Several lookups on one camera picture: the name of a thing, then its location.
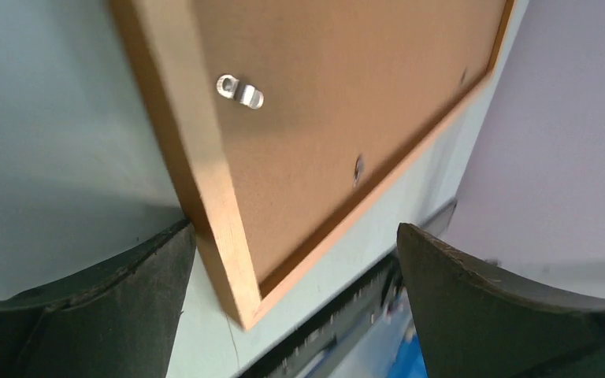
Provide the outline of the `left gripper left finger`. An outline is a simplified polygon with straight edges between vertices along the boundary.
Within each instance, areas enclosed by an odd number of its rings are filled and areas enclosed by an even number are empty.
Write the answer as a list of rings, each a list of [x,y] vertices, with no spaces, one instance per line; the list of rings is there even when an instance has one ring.
[[[186,220],[0,301],[0,377],[163,377],[195,259]]]

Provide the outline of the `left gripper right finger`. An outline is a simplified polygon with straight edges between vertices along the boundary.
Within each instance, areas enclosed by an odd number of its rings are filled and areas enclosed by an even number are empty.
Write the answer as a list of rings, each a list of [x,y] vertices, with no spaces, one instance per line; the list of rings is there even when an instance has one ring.
[[[397,250],[431,377],[605,377],[605,299],[538,283],[413,224]]]

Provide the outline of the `brown backing board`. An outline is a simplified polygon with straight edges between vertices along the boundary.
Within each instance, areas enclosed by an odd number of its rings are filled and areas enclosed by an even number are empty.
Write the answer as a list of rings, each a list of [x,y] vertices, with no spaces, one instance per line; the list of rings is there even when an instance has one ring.
[[[485,74],[504,1],[194,1],[206,69],[264,95],[213,96],[259,283]],[[353,188],[359,154],[365,171]]]

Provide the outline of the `wooden picture frame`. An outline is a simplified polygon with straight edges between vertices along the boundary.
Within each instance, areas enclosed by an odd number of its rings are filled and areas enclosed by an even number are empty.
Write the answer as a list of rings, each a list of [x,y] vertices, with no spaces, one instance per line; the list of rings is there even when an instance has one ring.
[[[195,227],[198,249],[224,312],[244,329],[257,324],[432,145],[490,82],[503,52],[516,2],[499,26],[485,72],[454,105],[408,142],[366,187],[263,283],[247,250],[232,180],[221,149],[213,96],[194,1],[111,1],[110,11],[128,55],[179,203]]]

